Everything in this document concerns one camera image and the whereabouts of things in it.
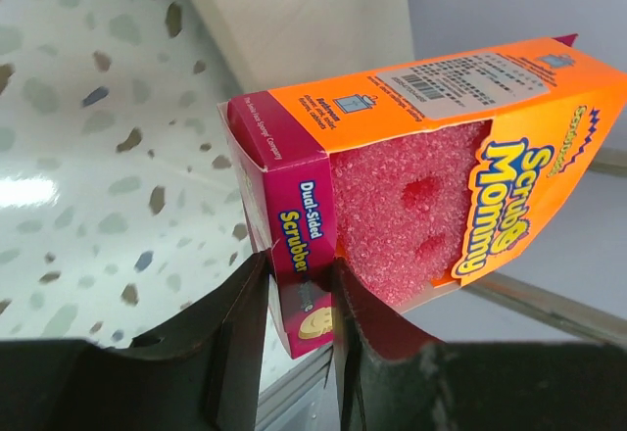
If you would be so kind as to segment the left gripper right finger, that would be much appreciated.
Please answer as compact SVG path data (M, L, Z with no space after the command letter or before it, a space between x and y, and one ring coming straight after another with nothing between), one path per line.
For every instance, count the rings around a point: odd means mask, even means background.
M420 361L442 341L380 301L346 260L331 277L340 428L434 430L435 386Z

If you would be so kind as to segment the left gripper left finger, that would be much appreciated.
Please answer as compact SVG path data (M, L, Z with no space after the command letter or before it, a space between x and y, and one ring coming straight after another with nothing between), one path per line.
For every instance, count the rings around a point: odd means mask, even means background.
M266 255L244 261L216 290L135 337L147 359L134 426L252 426L268 304Z

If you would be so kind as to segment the pink Scrub Mommy box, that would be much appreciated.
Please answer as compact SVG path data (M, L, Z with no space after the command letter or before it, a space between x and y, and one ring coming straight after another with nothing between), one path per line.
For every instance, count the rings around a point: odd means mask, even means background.
M218 106L270 312L292 358L332 338L344 259L405 312L519 256L626 105L626 74L541 37Z

